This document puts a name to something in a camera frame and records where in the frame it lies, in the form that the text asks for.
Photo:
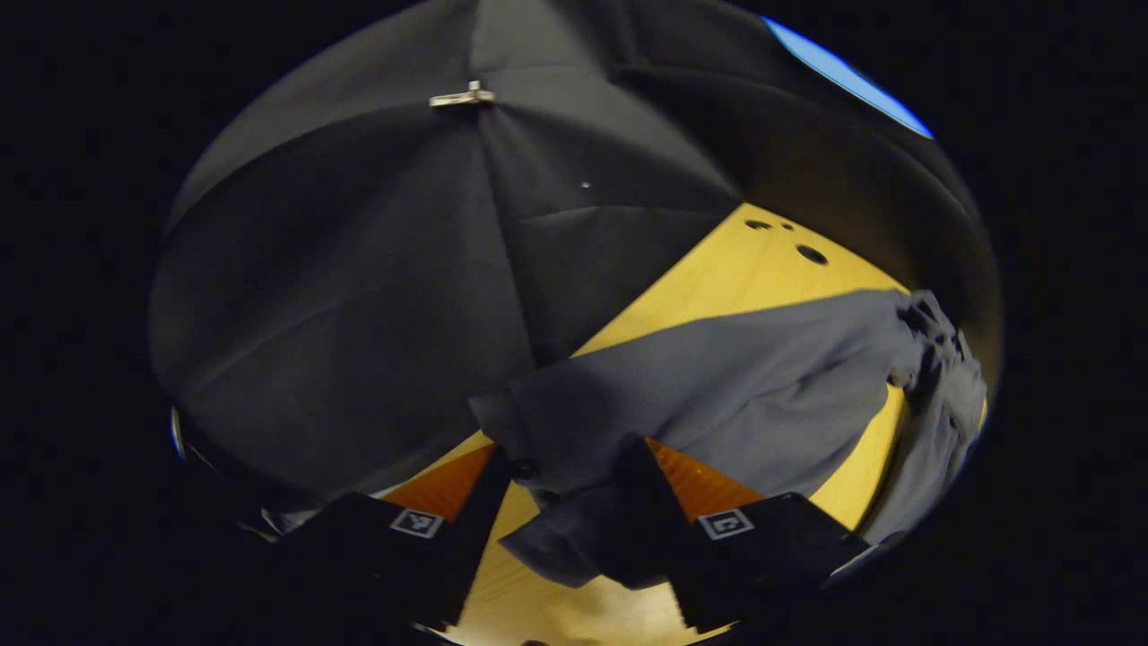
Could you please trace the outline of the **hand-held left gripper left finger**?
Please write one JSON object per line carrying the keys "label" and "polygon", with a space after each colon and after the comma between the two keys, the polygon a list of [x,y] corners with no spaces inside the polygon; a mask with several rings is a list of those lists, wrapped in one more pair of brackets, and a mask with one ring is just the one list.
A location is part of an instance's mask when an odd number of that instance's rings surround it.
{"label": "hand-held left gripper left finger", "polygon": [[350,493],[272,547],[292,591],[360,623],[447,630],[461,617],[511,483],[495,444],[390,495]]}

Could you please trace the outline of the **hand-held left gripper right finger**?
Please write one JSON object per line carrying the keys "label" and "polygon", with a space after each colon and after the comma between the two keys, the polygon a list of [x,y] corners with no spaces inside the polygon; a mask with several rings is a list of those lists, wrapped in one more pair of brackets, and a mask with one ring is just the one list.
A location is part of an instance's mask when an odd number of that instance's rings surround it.
{"label": "hand-held left gripper right finger", "polygon": [[625,441],[619,477],[639,559],[700,633],[815,597],[869,548],[802,495],[758,493],[656,439]]}

